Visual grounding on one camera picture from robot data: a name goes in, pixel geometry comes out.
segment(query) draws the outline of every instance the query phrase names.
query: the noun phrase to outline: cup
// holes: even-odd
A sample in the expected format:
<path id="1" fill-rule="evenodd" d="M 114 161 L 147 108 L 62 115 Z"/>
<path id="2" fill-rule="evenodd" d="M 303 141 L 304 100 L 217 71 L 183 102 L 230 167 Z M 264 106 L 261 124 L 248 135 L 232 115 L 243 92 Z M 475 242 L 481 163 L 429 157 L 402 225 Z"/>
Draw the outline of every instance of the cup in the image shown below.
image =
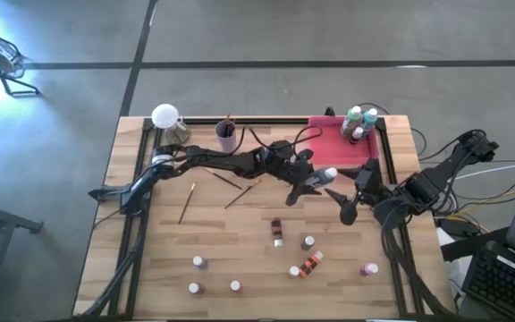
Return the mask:
<path id="1" fill-rule="evenodd" d="M 215 125 L 215 135 L 222 146 L 222 151 L 231 153 L 236 149 L 236 124 L 230 120 L 222 120 Z"/>

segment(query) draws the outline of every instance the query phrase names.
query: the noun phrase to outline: white bottle cap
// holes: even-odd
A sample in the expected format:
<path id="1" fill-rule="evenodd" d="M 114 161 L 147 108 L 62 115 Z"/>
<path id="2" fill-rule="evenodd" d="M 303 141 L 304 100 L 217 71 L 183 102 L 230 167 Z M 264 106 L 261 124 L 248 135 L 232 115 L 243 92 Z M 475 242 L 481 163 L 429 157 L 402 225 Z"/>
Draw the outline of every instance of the white bottle cap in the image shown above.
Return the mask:
<path id="1" fill-rule="evenodd" d="M 376 264 L 368 264 L 365 266 L 365 270 L 369 274 L 376 274 L 379 271 L 379 266 Z"/>
<path id="2" fill-rule="evenodd" d="M 190 283 L 190 286 L 188 286 L 188 291 L 190 291 L 192 294 L 196 294 L 200 291 L 200 285 L 197 283 Z"/>
<path id="3" fill-rule="evenodd" d="M 290 268 L 290 275 L 291 276 L 299 276 L 300 275 L 300 268 L 299 267 L 291 267 Z"/>
<path id="4" fill-rule="evenodd" d="M 194 264 L 194 266 L 200 266 L 200 265 L 204 264 L 204 259 L 200 256 L 195 256 L 194 259 L 192 260 L 192 263 Z"/>
<path id="5" fill-rule="evenodd" d="M 325 175 L 329 178 L 334 178 L 337 176 L 337 169 L 335 169 L 334 167 L 330 167 L 328 169 L 325 170 Z"/>
<path id="6" fill-rule="evenodd" d="M 170 104 L 161 104 L 152 111 L 152 123 L 160 129 L 168 129 L 178 122 L 178 110 Z"/>
<path id="7" fill-rule="evenodd" d="M 323 259 L 323 253 L 321 251 L 316 252 L 314 256 L 319 258 L 319 260 Z"/>
<path id="8" fill-rule="evenodd" d="M 232 289 L 232 291 L 239 291 L 241 288 L 241 284 L 238 281 L 232 281 L 230 283 L 230 288 Z"/>
<path id="9" fill-rule="evenodd" d="M 315 243 L 315 238 L 313 236 L 307 236 L 305 237 L 305 244 L 308 246 L 311 246 Z"/>

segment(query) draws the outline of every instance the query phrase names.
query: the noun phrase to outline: paint bottle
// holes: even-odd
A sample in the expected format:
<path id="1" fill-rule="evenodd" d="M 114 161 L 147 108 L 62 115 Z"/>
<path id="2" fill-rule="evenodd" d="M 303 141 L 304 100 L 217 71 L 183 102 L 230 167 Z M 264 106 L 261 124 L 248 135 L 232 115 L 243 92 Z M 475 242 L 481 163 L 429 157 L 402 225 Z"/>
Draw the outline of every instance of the paint bottle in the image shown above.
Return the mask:
<path id="1" fill-rule="evenodd" d="M 354 106 L 353 108 L 349 109 L 345 119 L 343 120 L 343 124 L 341 125 L 341 135 L 345 138 L 349 138 L 353 133 L 353 130 L 359 126 L 362 119 L 363 114 L 361 113 L 361 108 L 359 106 Z"/>
<path id="2" fill-rule="evenodd" d="M 363 276 L 375 275 L 379 271 L 379 266 L 375 263 L 363 265 L 359 270 Z"/>
<path id="3" fill-rule="evenodd" d="M 198 269 L 206 269 L 207 268 L 207 260 L 200 256 L 195 256 L 192 259 L 192 264 L 194 264 L 195 267 Z"/>
<path id="4" fill-rule="evenodd" d="M 204 287 L 204 285 L 198 283 L 190 283 L 190 285 L 188 286 L 188 291 L 190 291 L 190 293 L 194 295 L 203 294 L 205 290 L 206 288 Z"/>
<path id="5" fill-rule="evenodd" d="M 303 265 L 301 265 L 300 277 L 305 278 L 309 274 L 311 274 L 315 267 L 317 267 L 317 264 L 321 262 L 321 259 L 323 259 L 323 253 L 321 251 L 318 251 L 315 254 L 311 255 L 311 257 L 308 258 L 305 261 L 305 263 L 303 263 Z"/>
<path id="6" fill-rule="evenodd" d="M 378 116 L 376 114 L 376 108 L 371 108 L 365 112 L 363 115 L 363 121 L 360 125 L 360 127 L 363 129 L 363 136 L 366 136 L 373 130 L 377 118 Z"/>
<path id="7" fill-rule="evenodd" d="M 349 143 L 350 144 L 357 144 L 359 143 L 359 141 L 361 140 L 361 138 L 363 137 L 363 128 L 358 126 L 355 131 L 353 131 L 353 134 L 351 134 L 350 138 L 349 138 Z"/>
<path id="8" fill-rule="evenodd" d="M 274 235 L 274 246 L 283 246 L 283 231 L 282 231 L 282 220 L 280 218 L 274 218 L 272 220 L 272 234 Z"/>
<path id="9" fill-rule="evenodd" d="M 241 283 L 240 283 L 240 281 L 232 281 L 230 283 L 230 288 L 234 292 L 241 292 Z"/>
<path id="10" fill-rule="evenodd" d="M 311 173 L 303 183 L 315 189 L 333 182 L 335 177 L 337 177 L 337 169 L 324 167 Z"/>
<path id="11" fill-rule="evenodd" d="M 290 268 L 290 277 L 298 277 L 300 275 L 299 267 L 291 267 Z"/>
<path id="12" fill-rule="evenodd" d="M 302 250 L 310 250 L 314 244 L 315 244 L 315 238 L 313 238 L 313 236 L 307 236 L 301 242 L 301 249 Z"/>

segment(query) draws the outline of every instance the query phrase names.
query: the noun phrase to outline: wooden table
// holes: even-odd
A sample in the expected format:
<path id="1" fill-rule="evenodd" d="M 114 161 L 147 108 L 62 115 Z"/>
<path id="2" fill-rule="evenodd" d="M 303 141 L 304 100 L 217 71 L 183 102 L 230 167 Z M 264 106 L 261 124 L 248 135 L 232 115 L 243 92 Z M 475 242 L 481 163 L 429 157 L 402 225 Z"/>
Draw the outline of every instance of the wooden table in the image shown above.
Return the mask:
<path id="1" fill-rule="evenodd" d="M 419 170 L 409 120 L 405 115 L 393 115 L 386 116 L 385 122 L 397 179 L 401 181 Z M 142 124 L 141 117 L 121 119 L 106 184 L 131 182 Z M 192 136 L 188 144 L 219 149 L 213 125 L 192 125 L 190 128 Z M 252 128 L 268 144 L 273 140 L 293 140 L 303 125 L 255 125 Z M 241 151 L 257 145 L 248 135 Z M 306 146 L 307 142 L 304 142 L 297 150 Z M 382 168 L 386 169 L 383 162 L 381 160 Z M 220 174 L 242 186 L 251 183 L 230 173 Z M 224 209 L 224 205 L 240 190 L 202 168 L 191 169 L 179 178 L 156 185 L 134 317 L 397 317 L 390 267 L 380 243 L 380 225 L 370 210 L 359 207 L 356 223 L 345 226 L 339 220 L 338 206 L 325 193 L 323 196 L 302 196 L 294 207 L 288 208 L 284 204 L 288 185 L 269 175 L 260 179 L 260 184 L 228 209 Z M 196 190 L 182 224 L 178 225 L 194 181 L 198 182 Z M 353 181 L 342 176 L 329 188 L 348 195 L 355 191 Z M 117 207 L 117 202 L 101 204 L 97 220 Z M 280 217 L 283 223 L 281 248 L 273 245 L 270 221 L 274 217 Z M 122 226 L 123 216 L 114 216 L 92 233 L 74 314 L 88 308 L 112 277 Z M 316 244 L 310 251 L 303 251 L 300 242 L 309 234 L 316 238 Z M 443 305 L 453 309 L 431 216 L 416 216 L 409 225 L 409 236 L 417 271 Z M 317 269 L 307 279 L 290 279 L 289 268 L 300 266 L 316 250 L 325 254 Z M 192 265 L 192 257 L 197 255 L 208 259 L 207 270 L 199 271 Z M 369 262 L 379 265 L 379 273 L 363 277 L 359 268 Z M 229 284 L 234 279 L 241 281 L 242 293 L 230 291 Z M 205 285 L 206 293 L 202 296 L 189 294 L 191 282 Z M 406 276 L 403 285 L 407 301 L 411 302 Z M 119 308 L 124 308 L 126 289 L 123 285 Z"/>

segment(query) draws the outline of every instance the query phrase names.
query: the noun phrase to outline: red mat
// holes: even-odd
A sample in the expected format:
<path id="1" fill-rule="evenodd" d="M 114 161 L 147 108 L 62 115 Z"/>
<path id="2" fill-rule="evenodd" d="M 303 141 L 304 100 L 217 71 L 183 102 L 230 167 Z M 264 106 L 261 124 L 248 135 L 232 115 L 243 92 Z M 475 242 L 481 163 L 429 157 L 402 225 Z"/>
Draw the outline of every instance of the red mat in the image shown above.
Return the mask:
<path id="1" fill-rule="evenodd" d="M 375 131 L 371 131 L 365 139 L 352 145 L 340 133 L 345 116 L 311 116 L 308 125 L 315 125 L 323 130 L 323 134 L 309 140 L 309 148 L 313 150 L 312 162 L 316 165 L 362 165 L 369 158 L 377 158 L 379 149 L 376 145 Z M 309 135 L 319 132 L 309 129 Z"/>

